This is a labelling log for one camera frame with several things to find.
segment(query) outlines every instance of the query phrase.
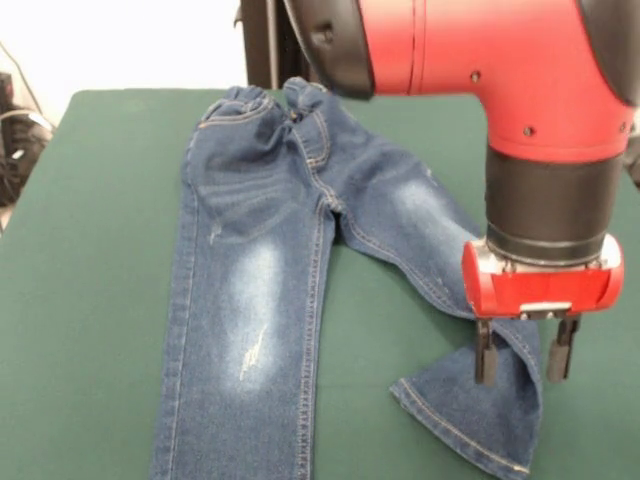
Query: jeans leg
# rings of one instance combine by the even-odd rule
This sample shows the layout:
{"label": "jeans leg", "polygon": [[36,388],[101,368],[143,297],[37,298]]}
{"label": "jeans leg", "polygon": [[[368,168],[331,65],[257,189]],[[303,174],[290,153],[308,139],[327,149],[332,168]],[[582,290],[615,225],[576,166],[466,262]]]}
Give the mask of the jeans leg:
{"label": "jeans leg", "polygon": [[[320,124],[332,145],[331,156],[318,165],[318,181],[335,198],[348,245],[396,265],[436,308],[473,318],[460,261],[478,227],[426,166],[363,129],[334,96],[299,79],[287,86],[295,97],[290,101],[309,112],[306,121]],[[475,384],[475,349],[468,346],[391,391],[466,459],[499,478],[521,479],[529,472],[542,413],[537,326],[493,323],[494,387]]]}
{"label": "jeans leg", "polygon": [[309,480],[334,219],[256,88],[202,118],[180,230],[152,480]]}

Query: jeans pocket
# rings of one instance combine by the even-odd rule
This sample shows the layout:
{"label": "jeans pocket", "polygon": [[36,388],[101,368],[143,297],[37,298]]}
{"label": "jeans pocket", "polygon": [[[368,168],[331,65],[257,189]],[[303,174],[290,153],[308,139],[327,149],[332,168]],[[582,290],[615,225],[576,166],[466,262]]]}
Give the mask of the jeans pocket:
{"label": "jeans pocket", "polygon": [[200,119],[199,128],[224,123],[243,123],[266,113],[275,100],[258,87],[234,87],[215,102]]}

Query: green table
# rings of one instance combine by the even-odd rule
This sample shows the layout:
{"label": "green table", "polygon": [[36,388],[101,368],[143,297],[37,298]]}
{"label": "green table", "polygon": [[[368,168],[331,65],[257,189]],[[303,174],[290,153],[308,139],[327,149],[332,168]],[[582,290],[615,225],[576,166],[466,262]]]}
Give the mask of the green table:
{"label": "green table", "polygon": [[[179,165],[220,91],[77,94],[0,240],[0,478],[147,476],[178,218]],[[483,221],[486,124],[468,97],[347,102],[425,159]],[[547,386],[531,478],[636,479],[640,196],[613,233],[627,284],[588,317],[571,380]],[[542,325],[545,351],[555,323]],[[388,387],[471,341],[393,268],[334,248],[321,335],[317,480],[488,478],[409,417]]]}

